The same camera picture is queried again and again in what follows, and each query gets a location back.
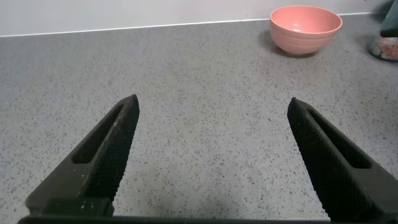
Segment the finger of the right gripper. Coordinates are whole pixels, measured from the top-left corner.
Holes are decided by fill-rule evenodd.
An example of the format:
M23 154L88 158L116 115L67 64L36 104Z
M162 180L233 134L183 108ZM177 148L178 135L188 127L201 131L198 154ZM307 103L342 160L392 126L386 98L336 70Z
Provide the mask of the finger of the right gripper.
M397 37L397 11L397 0L394 0L384 21L382 22L380 30L381 37Z

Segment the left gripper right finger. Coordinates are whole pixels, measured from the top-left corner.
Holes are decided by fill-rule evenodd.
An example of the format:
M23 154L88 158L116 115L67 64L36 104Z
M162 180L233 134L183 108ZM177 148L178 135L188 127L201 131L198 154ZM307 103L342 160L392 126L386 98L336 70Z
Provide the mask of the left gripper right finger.
M397 222L397 179L315 108L292 98L287 117L314 190L333 222Z

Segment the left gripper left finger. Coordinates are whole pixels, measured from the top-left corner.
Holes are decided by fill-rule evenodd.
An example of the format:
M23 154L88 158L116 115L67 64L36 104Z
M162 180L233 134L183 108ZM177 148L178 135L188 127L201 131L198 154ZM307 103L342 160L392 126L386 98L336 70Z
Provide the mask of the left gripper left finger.
M139 119L136 95L116 103L25 201L38 214L53 199L114 200Z

